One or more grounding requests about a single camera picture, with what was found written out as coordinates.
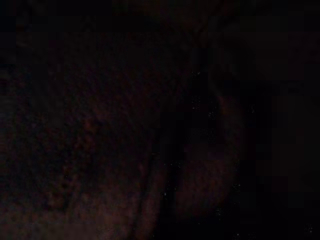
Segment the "person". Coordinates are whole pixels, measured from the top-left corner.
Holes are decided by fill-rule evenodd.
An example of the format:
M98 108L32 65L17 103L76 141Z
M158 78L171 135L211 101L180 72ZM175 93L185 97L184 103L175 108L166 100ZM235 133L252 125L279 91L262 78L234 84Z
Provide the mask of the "person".
M312 237L318 9L261 2L192 20L37 3L1 49L3 238Z

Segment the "dark fabric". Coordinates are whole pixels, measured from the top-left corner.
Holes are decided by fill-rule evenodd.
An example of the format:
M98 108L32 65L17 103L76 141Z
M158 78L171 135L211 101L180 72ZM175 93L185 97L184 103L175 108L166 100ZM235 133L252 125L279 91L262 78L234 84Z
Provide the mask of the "dark fabric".
M29 9L0 56L0 238L312 238L319 10L261 6L196 41L94 5Z

